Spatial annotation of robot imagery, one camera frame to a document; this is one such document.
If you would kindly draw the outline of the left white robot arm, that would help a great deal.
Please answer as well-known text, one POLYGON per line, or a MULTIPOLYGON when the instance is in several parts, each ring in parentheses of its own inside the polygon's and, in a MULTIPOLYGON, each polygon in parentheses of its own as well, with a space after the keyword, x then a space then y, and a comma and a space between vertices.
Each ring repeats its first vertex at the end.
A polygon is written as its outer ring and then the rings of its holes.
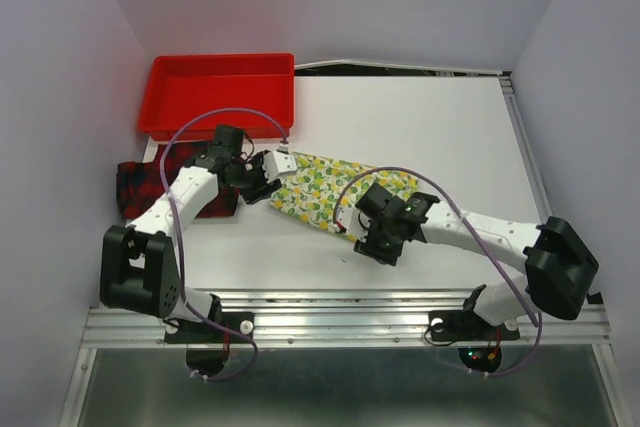
POLYGON ((248 205, 269 198, 294 174, 297 163, 286 143, 246 158, 246 134, 230 126, 216 128, 206 148, 191 156, 163 193, 139 217, 110 227, 103 237, 100 301, 107 307, 186 321, 199 340, 220 333, 249 341, 224 325, 221 300, 187 287, 183 235, 200 211, 225 188, 235 189, 248 205))

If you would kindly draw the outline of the lemon print skirt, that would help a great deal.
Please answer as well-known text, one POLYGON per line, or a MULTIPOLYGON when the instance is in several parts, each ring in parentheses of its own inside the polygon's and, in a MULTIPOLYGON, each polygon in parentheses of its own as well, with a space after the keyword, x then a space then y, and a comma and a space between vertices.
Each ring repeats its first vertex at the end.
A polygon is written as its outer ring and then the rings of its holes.
POLYGON ((389 171, 371 174, 350 185, 352 178, 371 167, 300 152, 295 152, 293 157, 298 166, 297 173, 282 181, 282 187, 270 198, 270 206, 308 226, 351 242, 356 238, 340 233, 332 222, 336 205, 354 206, 374 183, 403 200, 408 199, 419 187, 417 178, 407 173, 389 171))

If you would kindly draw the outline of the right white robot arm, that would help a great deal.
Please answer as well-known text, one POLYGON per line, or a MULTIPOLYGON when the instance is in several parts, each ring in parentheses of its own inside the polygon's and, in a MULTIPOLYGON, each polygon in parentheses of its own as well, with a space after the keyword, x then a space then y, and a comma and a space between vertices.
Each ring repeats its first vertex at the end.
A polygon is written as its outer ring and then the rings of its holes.
POLYGON ((340 209, 339 226, 355 237, 355 252, 395 265, 405 243, 455 247, 484 254, 518 276, 476 287, 456 310, 430 315, 437 343, 481 341, 495 333, 518 338, 507 324, 533 314, 578 318, 599 269, 571 224, 551 216, 544 223, 518 223, 473 212, 457 212, 422 192, 403 200, 374 184, 350 208, 340 209))

